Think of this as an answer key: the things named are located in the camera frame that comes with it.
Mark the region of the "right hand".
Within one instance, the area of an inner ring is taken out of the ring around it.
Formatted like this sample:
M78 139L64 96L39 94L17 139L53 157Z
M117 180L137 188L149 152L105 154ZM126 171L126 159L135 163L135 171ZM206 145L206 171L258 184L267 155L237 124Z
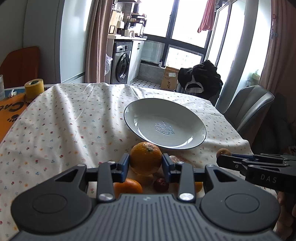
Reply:
M281 240L287 240L295 232L295 199L284 192L278 192L277 200L280 204L280 216L275 233Z

